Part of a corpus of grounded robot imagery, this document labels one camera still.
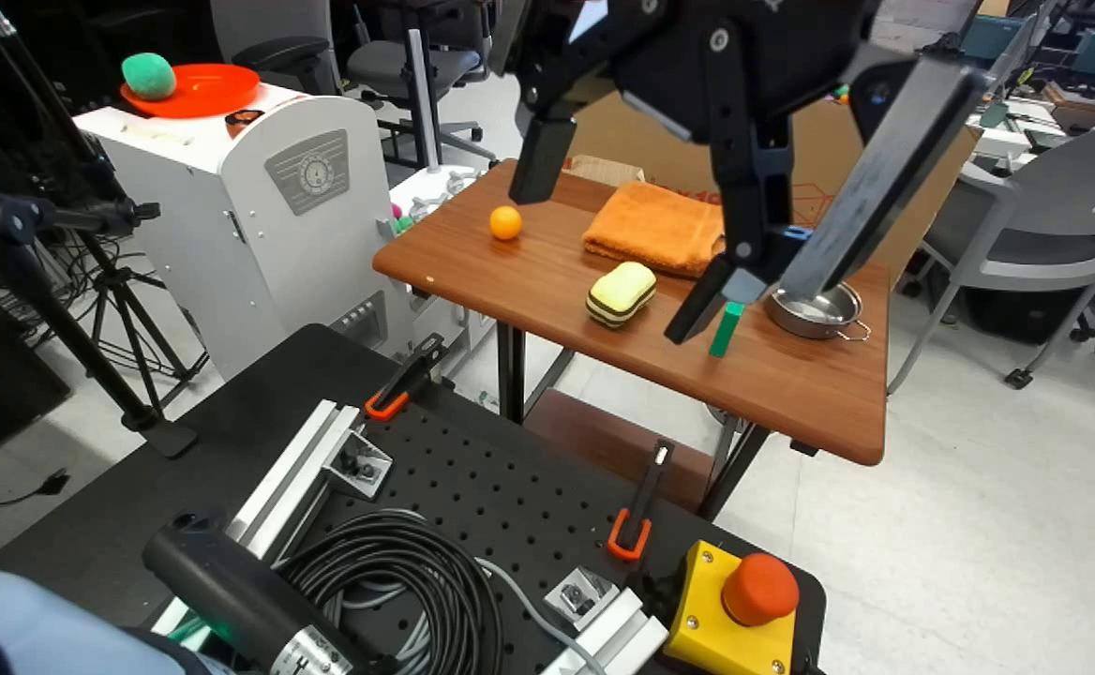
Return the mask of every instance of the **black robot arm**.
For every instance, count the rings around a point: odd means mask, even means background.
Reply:
[[[721,296],[756,298],[775,282],[781,246],[768,238],[791,224],[789,116],[840,82],[875,0],[610,0],[570,42],[576,12],[576,0],[533,3],[529,38],[506,61],[529,107],[509,194],[550,194],[575,138],[570,88],[593,76],[675,134],[706,141],[723,199],[723,254],[668,324],[673,339],[688,339]]]

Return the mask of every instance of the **red handle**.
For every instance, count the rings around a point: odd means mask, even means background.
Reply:
[[[385,422],[385,421],[394,421],[404,406],[410,406],[410,388],[401,388],[401,392],[389,398],[385,406],[378,406],[374,398],[369,398],[364,414]]]
[[[610,532],[606,532],[606,554],[619,557],[624,567],[635,567],[635,561],[643,561],[646,552],[650,552],[650,539],[654,539],[654,517],[646,517],[646,519],[639,524],[635,543],[624,546],[619,539],[624,539],[628,517],[630,517],[630,511],[624,504],[624,511],[616,512]]]

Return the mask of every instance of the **white appliance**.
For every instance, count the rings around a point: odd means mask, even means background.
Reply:
[[[240,134],[225,116],[146,121],[99,107],[118,178],[161,217],[134,229],[214,368],[231,377],[306,323],[339,323],[401,357],[424,332],[456,339],[464,319],[373,269],[389,217],[378,122],[350,96],[258,87]]]

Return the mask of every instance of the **wire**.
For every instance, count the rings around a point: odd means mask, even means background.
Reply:
[[[509,592],[516,596],[516,604],[533,616],[533,623],[539,623],[543,632],[550,632],[560,646],[568,646],[570,652],[576,652],[586,658],[586,672],[603,675],[606,666],[583,648],[570,632],[561,632],[556,623],[548,623],[538,604],[520,592],[520,583],[491,557],[475,557],[475,567],[491,576],[499,576],[504,583],[509,583]]]
[[[499,675],[499,608],[481,567],[410,512],[373,512],[279,567],[313,604],[350,631],[353,608],[401,596],[421,618],[394,652],[398,672]]]
[[[29,498],[36,498],[36,493],[60,493],[65,483],[69,483],[69,472],[58,467],[58,472],[45,474],[34,491],[24,491],[24,493],[15,493],[15,498],[0,498],[0,504],[18,504],[18,503],[29,503]]]

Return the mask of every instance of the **screw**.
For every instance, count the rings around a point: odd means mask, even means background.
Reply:
[[[729,44],[731,44],[731,32],[729,28],[714,28],[708,32],[708,52],[729,52]]]

